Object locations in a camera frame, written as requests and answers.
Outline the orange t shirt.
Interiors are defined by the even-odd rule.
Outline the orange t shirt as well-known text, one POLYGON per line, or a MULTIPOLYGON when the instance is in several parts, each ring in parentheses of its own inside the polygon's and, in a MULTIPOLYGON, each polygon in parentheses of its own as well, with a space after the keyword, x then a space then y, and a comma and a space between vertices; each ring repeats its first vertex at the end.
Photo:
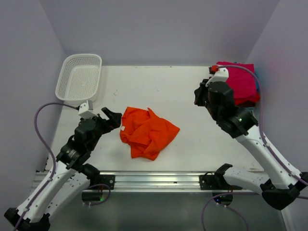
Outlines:
POLYGON ((120 139, 130 146, 132 158, 154 161, 180 131, 179 127, 157 116, 150 108, 127 107, 121 121, 120 139))

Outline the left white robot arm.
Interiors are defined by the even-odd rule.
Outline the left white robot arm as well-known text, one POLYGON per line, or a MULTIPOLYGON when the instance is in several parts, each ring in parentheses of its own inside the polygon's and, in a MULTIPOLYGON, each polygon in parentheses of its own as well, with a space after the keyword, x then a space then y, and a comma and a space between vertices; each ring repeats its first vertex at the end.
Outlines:
POLYGON ((22 204, 5 212, 14 230, 47 231, 52 216, 76 194, 100 186, 111 189, 100 181, 100 171, 86 161, 101 136, 121 126, 122 114, 104 107, 104 119, 84 106, 78 110, 80 122, 59 154, 52 156, 52 169, 22 204))

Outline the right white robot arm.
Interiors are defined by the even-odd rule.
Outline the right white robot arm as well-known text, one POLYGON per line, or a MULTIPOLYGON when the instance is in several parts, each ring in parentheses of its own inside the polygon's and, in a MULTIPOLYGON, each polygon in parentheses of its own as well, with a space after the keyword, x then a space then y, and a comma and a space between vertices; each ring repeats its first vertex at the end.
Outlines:
POLYGON ((253 191, 277 210, 290 205, 306 188, 308 174, 292 166, 259 130, 257 119, 235 105, 233 90, 226 82, 203 79, 194 91, 195 105, 205 107, 216 124, 236 139, 257 160, 263 173, 252 173, 223 164, 214 173, 200 175, 201 189, 226 190, 230 187, 253 191))

